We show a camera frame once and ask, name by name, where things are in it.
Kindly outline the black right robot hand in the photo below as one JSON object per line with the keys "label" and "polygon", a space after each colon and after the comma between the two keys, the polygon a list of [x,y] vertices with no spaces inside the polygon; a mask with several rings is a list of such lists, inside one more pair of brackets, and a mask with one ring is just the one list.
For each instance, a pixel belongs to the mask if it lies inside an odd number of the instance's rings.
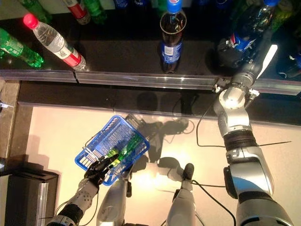
{"label": "black right robot hand", "polygon": [[239,50],[238,44],[234,47],[219,46],[218,58],[223,66],[234,70],[234,79],[238,82],[249,80],[252,85],[269,66],[277,51],[277,45],[271,44],[271,36],[271,30],[265,31],[254,49]]}

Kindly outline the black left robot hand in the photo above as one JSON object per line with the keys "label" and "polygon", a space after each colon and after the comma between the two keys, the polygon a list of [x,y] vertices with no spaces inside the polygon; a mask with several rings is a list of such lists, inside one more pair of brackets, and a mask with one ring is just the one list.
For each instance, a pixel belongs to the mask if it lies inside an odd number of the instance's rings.
{"label": "black left robot hand", "polygon": [[95,161],[86,171],[84,178],[88,179],[93,185],[99,186],[103,183],[106,174],[113,168],[113,162],[119,157],[115,154],[112,157],[102,157],[99,161]]}

